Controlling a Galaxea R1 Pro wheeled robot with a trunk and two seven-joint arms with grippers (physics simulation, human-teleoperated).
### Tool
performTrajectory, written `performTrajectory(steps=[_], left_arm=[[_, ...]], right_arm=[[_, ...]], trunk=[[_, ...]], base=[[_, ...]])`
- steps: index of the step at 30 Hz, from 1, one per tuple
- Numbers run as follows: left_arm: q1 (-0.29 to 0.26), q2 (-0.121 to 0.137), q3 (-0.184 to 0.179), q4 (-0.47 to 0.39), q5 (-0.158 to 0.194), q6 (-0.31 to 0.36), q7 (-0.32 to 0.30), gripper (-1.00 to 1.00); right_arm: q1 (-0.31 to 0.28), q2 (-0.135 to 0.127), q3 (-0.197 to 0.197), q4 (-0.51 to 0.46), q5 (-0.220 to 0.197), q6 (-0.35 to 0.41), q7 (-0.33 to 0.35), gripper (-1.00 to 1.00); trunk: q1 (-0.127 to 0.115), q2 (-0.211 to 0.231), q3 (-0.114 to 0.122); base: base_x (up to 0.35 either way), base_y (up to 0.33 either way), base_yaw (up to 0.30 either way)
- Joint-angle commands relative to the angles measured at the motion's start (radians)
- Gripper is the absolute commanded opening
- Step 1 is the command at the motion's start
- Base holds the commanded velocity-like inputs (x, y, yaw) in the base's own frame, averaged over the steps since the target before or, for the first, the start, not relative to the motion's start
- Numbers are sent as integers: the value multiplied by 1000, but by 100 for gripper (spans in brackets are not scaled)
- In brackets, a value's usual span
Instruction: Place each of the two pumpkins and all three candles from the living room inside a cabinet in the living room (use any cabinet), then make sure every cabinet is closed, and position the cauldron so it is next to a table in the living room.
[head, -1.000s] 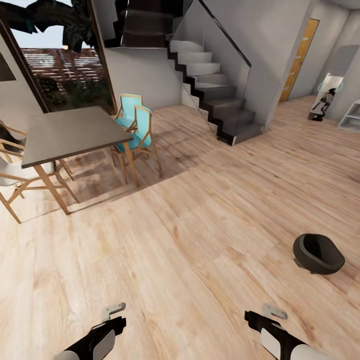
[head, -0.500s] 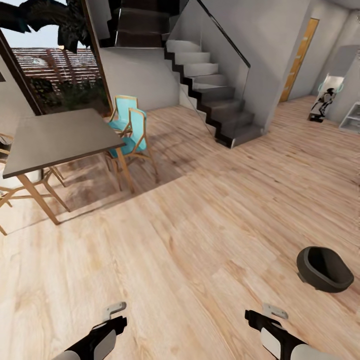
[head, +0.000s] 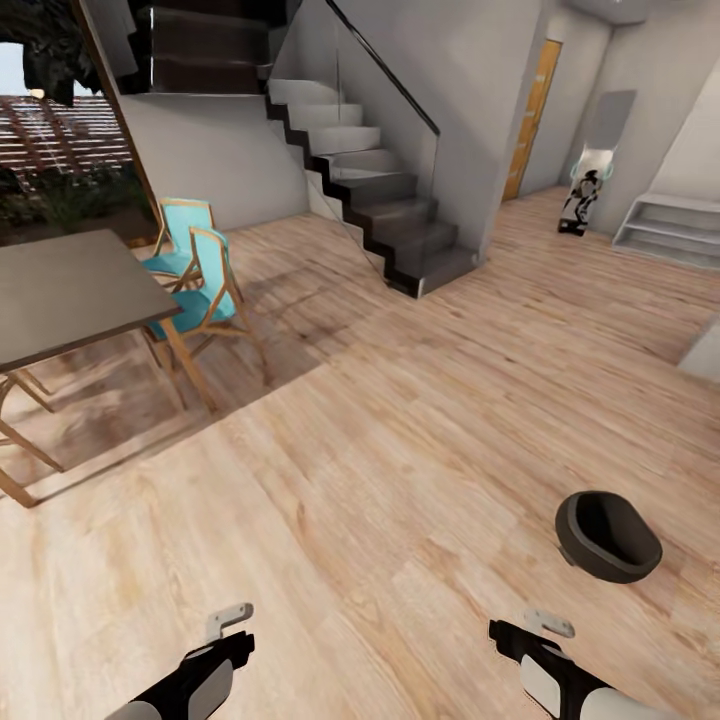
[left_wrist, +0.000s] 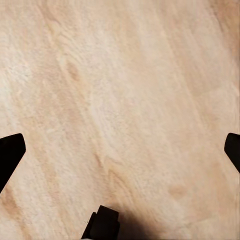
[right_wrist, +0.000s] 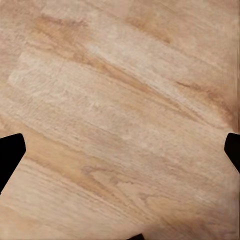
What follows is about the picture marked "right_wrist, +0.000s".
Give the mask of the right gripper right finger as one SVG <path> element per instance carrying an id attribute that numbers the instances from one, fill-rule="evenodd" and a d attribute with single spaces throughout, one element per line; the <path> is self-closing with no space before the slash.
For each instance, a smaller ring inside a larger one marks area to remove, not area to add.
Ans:
<path id="1" fill-rule="evenodd" d="M 240 173 L 240 135 L 229 133 L 223 149 Z"/>

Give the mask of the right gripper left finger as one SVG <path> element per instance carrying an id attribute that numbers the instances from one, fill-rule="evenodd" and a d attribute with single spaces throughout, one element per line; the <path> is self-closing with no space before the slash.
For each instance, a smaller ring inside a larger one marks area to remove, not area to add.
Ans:
<path id="1" fill-rule="evenodd" d="M 26 153 L 22 133 L 0 138 L 0 193 Z"/>

